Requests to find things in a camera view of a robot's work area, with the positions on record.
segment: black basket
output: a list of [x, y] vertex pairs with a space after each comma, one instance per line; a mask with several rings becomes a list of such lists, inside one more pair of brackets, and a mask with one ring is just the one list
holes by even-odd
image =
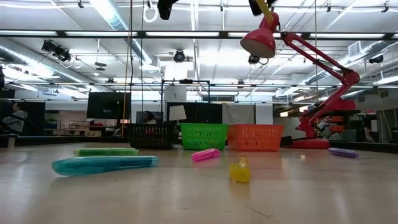
[[136, 149], [171, 149], [172, 124], [129, 124], [130, 146]]

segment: lamp arm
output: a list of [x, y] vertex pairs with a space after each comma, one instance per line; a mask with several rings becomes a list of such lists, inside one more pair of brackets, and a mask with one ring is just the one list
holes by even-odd
[[[285, 42], [286, 45], [293, 48], [299, 54], [303, 55], [310, 61], [312, 61], [315, 65], [321, 67], [330, 75], [333, 75], [335, 78], [339, 79], [341, 82], [341, 86], [337, 89], [327, 100], [321, 103], [321, 105], [313, 108], [312, 110], [304, 113], [299, 117], [300, 124], [296, 127], [297, 130], [305, 131], [307, 133], [307, 137], [314, 137], [315, 133], [313, 132], [313, 124], [317, 121], [317, 119], [326, 111], [328, 111], [336, 101], [345, 93], [347, 90], [351, 88], [355, 83], [359, 82], [359, 74], [353, 71], [352, 69], [346, 68], [340, 65], [338, 62], [333, 60], [331, 57], [324, 54], [322, 51], [318, 50], [316, 47], [308, 43], [307, 41], [303, 40], [297, 34], [293, 34], [290, 32], [282, 32], [280, 33], [282, 40]], [[315, 59], [310, 54], [306, 53], [301, 48], [297, 47], [293, 44], [293, 41], [296, 40], [297, 42], [301, 43], [302, 45], [306, 46], [308, 49], [312, 50], [319, 56], [323, 57], [325, 60], [330, 62], [332, 65], [339, 68], [343, 75], [341, 76], [339, 73], [335, 72], [330, 67], [326, 66], [321, 61]]]

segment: shelf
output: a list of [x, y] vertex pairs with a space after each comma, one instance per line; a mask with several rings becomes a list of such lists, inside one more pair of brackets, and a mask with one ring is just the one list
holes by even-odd
[[360, 112], [360, 110], [333, 110], [324, 113], [320, 118], [324, 118], [326, 116], [351, 116]]

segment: green plastic tube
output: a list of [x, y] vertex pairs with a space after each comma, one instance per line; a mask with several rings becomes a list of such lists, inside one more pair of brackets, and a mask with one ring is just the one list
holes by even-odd
[[89, 148], [76, 149], [73, 151], [75, 156], [136, 156], [139, 150], [134, 148]]

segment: plastic basket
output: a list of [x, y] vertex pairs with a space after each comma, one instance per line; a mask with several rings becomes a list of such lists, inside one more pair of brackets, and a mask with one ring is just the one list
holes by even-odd
[[184, 149], [225, 148], [228, 124], [180, 124]]
[[171, 149], [172, 124], [128, 124], [130, 146], [136, 149]]
[[228, 129], [228, 146], [239, 151], [278, 151], [283, 125], [234, 124]]

